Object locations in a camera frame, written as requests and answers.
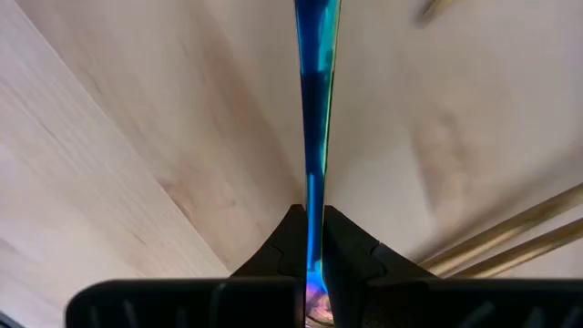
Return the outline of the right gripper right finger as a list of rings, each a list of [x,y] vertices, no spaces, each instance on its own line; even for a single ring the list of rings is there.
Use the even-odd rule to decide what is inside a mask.
[[[336,328],[583,328],[583,280],[441,279],[324,210]]]

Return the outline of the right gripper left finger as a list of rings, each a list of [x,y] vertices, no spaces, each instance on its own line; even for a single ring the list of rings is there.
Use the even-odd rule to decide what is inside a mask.
[[[289,207],[231,276],[96,283],[66,307],[66,328],[304,328],[306,211]]]

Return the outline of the iridescent blue spoon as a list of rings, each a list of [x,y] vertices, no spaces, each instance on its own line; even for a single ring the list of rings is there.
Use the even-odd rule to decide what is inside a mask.
[[[322,229],[332,90],[342,0],[294,0],[300,59],[307,216],[307,322],[333,326]]]

